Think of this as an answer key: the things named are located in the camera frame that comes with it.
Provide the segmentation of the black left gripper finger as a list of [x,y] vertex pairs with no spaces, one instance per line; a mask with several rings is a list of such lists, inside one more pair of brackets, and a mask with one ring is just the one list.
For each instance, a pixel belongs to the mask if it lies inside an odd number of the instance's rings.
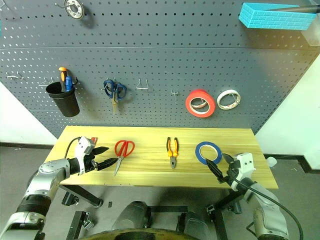
[[97,163],[96,169],[98,171],[101,171],[103,169],[111,167],[113,164],[115,164],[118,161],[118,158],[108,158],[100,163]]
[[95,147],[92,149],[92,153],[96,156],[96,155],[100,155],[103,154],[104,152],[106,152],[109,148],[106,146],[99,146],[99,147]]

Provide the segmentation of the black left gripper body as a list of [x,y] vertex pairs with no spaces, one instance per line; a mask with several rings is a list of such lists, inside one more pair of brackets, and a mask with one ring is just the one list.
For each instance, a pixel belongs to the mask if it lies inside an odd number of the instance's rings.
[[85,155],[83,157],[83,163],[85,173],[93,171],[97,166],[97,163],[95,162],[95,155],[92,152],[88,155]]

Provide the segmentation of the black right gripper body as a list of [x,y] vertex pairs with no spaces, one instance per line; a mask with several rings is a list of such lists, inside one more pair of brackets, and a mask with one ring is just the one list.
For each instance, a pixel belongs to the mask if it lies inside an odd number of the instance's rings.
[[228,185],[232,185],[234,180],[237,178],[239,174],[240,162],[232,161],[228,165],[228,170],[226,171],[226,176],[224,177],[225,181]]

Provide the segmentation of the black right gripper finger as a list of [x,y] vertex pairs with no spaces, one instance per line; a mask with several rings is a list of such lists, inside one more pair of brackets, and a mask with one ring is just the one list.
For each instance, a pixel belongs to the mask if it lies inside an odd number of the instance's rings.
[[206,161],[206,164],[207,164],[209,170],[217,177],[218,182],[220,184],[224,183],[225,178],[223,176],[223,173],[217,167],[217,165],[209,159],[206,159],[205,161]]
[[234,158],[231,155],[227,153],[222,153],[222,156],[229,165],[231,166],[234,165]]

